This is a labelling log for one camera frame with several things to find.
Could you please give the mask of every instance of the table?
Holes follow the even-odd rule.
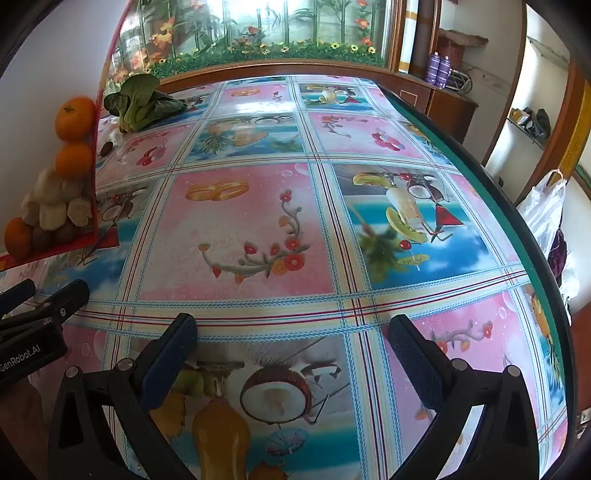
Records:
[[[198,478],[197,450],[229,465],[234,449],[236,479],[387,479],[433,418],[385,340],[405,313],[450,358],[519,366],[551,467],[573,418],[563,307],[525,224],[461,147],[364,79],[174,96],[187,110],[137,134],[100,121],[98,150],[116,148],[97,162],[98,243],[0,274],[2,288],[33,278],[35,302],[75,278],[90,287],[64,326],[69,353],[33,375],[48,418],[65,368],[112,368],[189,312],[197,348],[151,415]]]

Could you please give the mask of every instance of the wicker basket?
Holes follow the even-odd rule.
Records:
[[[439,35],[439,39],[437,40],[437,51],[442,59],[449,57],[449,62],[452,64],[453,70],[460,69],[462,58],[464,57],[464,49],[465,47],[458,45],[449,38]]]

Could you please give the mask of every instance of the purple spray can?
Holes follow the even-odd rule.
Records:
[[[439,71],[439,63],[441,62],[441,57],[439,53],[435,52],[429,55],[429,64],[427,65],[427,77],[425,81],[430,83],[431,85],[435,85],[435,80],[437,79],[437,72]]]
[[[441,61],[439,62],[439,70],[437,72],[437,79],[435,80],[436,87],[445,88],[451,70],[452,64],[449,61],[449,57],[441,59]]]

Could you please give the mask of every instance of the plastic bag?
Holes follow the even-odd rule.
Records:
[[[560,180],[548,187],[553,173],[560,175]],[[560,227],[562,205],[566,197],[566,180],[560,170],[551,170],[538,183],[517,210],[534,234],[542,253],[548,258],[554,237]]]

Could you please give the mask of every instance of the glass cabinet door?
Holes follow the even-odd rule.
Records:
[[[167,78],[245,60],[385,66],[396,0],[134,0],[106,92],[130,75]]]

